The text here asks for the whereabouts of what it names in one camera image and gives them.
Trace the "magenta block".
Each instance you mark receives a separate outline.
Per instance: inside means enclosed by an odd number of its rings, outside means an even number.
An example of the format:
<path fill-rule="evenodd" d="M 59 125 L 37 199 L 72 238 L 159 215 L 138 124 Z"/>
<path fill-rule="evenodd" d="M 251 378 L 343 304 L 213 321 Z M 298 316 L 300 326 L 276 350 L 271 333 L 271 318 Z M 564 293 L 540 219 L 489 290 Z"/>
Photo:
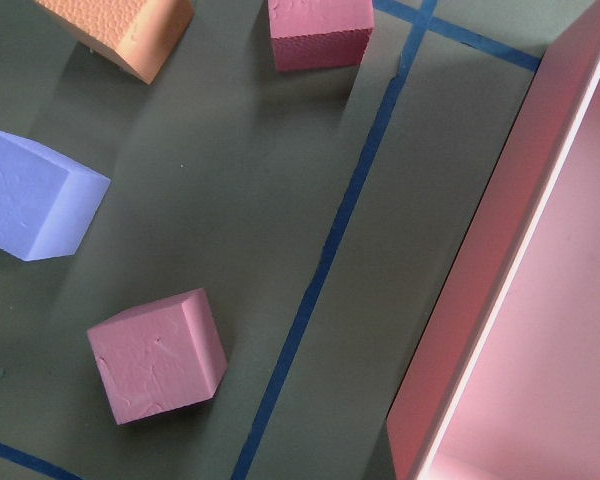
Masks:
<path fill-rule="evenodd" d="M 87 337 L 118 425 L 213 398 L 227 370 L 202 288 L 124 310 Z"/>

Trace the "red block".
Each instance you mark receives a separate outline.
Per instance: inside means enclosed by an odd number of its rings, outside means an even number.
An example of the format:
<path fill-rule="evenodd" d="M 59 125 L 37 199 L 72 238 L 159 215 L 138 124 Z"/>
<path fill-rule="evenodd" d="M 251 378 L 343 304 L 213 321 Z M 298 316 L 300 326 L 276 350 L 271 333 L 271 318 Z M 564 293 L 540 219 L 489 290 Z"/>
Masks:
<path fill-rule="evenodd" d="M 358 65 L 375 27 L 370 0 L 269 0 L 267 9 L 279 72 Z"/>

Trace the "red plastic bin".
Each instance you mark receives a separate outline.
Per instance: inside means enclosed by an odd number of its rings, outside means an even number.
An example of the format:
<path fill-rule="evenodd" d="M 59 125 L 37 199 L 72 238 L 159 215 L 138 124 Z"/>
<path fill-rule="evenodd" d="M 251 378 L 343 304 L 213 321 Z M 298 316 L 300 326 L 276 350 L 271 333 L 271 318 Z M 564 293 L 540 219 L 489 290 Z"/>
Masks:
<path fill-rule="evenodd" d="M 399 479 L 600 479 L 600 1 L 542 59 L 387 433 Z"/>

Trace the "orange block right side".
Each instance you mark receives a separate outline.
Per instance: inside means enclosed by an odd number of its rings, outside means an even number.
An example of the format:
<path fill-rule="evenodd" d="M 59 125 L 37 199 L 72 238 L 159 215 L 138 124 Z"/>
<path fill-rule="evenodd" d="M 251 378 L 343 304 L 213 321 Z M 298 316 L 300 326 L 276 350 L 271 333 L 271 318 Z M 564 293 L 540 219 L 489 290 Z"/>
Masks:
<path fill-rule="evenodd" d="M 79 42 L 151 84 L 194 17 L 186 0 L 38 1 Z"/>

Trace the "purple block right side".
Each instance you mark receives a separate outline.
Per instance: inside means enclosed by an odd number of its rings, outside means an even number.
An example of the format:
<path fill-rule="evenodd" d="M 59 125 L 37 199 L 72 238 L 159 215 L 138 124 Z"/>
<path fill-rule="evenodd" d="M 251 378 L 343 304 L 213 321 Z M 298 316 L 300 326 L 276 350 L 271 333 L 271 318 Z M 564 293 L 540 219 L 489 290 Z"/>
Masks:
<path fill-rule="evenodd" d="M 0 249 L 23 261 L 75 254 L 109 185 L 81 163 L 0 130 Z"/>

